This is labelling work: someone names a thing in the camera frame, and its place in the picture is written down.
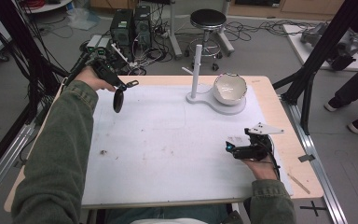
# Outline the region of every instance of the stool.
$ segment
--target stool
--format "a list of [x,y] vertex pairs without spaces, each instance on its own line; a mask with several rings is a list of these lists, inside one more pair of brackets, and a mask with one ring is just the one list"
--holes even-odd
[[216,58],[221,59],[223,54],[220,50],[219,44],[210,39],[209,34],[212,31],[219,30],[223,26],[226,22],[225,14],[213,9],[200,9],[191,13],[190,22],[194,27],[203,30],[204,34],[203,38],[197,38],[191,41],[185,51],[185,57],[189,56],[190,50],[194,53],[196,51],[196,46],[201,44],[201,57],[213,57],[212,69],[216,71],[219,69],[219,66],[216,63]]

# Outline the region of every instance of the white bowl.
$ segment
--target white bowl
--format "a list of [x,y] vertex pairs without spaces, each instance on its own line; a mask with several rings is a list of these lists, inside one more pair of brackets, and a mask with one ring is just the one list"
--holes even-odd
[[213,84],[213,96],[224,105],[237,105],[247,91],[245,79],[236,74],[222,74]]

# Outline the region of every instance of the gray floor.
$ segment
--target gray floor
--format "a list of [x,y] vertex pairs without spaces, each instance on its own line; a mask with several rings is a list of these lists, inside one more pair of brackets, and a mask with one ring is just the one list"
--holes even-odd
[[[58,21],[64,16],[63,11],[57,10],[42,15],[43,18],[39,20]],[[188,18],[178,19],[178,26],[184,24],[186,20]],[[258,26],[262,22],[242,18],[229,18],[228,21],[239,21],[253,26]],[[100,20],[99,25],[89,31],[73,30],[72,35],[68,27],[63,27],[67,22],[68,20],[65,20],[54,24],[55,34],[44,36],[44,41],[57,61],[69,70],[80,54],[79,45],[89,40],[92,34],[105,33],[109,28],[110,20]],[[184,28],[191,28],[191,25],[187,23]],[[205,61],[200,73],[218,75],[229,72],[247,76],[267,76],[273,83],[288,77],[300,68],[301,63],[287,37],[272,35],[266,31],[248,34],[252,40],[232,42],[236,51],[230,57],[225,56],[218,61],[220,66],[218,71],[214,72],[212,65]],[[227,36],[230,39],[235,38],[233,35]],[[186,42],[191,38],[179,35],[178,39],[183,41],[180,45],[184,49]],[[189,67],[190,64],[191,58],[183,58],[168,63],[154,63],[147,66],[146,70],[148,75],[186,76],[181,67]],[[319,71],[314,80],[310,110],[311,137],[348,223],[358,223],[358,134],[351,133],[346,125],[358,118],[358,101],[335,113],[324,110],[323,104],[353,74],[353,72]],[[0,140],[27,104],[26,89],[27,81],[22,77],[13,60],[8,63],[0,62]],[[283,93],[286,89],[287,87],[280,88],[277,93]],[[10,215],[3,210],[3,204],[18,172],[19,169],[12,168],[0,185],[0,223],[10,222]],[[317,207],[325,207],[323,200],[315,200],[314,203]],[[324,210],[319,210],[316,215],[313,210],[299,208],[299,206],[311,206],[309,200],[297,200],[295,205],[298,223],[331,223],[328,213]]]

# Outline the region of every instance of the hand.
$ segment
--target hand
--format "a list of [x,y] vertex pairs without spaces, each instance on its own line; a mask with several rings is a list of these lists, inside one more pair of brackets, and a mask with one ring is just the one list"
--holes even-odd
[[87,85],[89,85],[93,90],[104,90],[107,89],[109,91],[115,91],[116,88],[107,83],[106,81],[98,78],[97,74],[95,74],[92,67],[87,66],[81,70],[79,75],[75,77],[75,80],[79,80],[82,82],[85,82]]
[[267,156],[265,159],[261,161],[250,161],[243,160],[243,163],[248,165],[248,167],[252,170],[255,175],[255,178],[260,179],[278,179],[274,166],[271,163],[271,158]]

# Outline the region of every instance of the green sleeve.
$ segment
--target green sleeve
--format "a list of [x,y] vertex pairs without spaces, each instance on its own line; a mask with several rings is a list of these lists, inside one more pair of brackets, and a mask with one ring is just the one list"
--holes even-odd
[[284,184],[278,180],[256,180],[252,184],[252,224],[296,223],[295,209]]
[[72,81],[52,105],[12,204],[13,223],[75,223],[80,217],[96,92]]

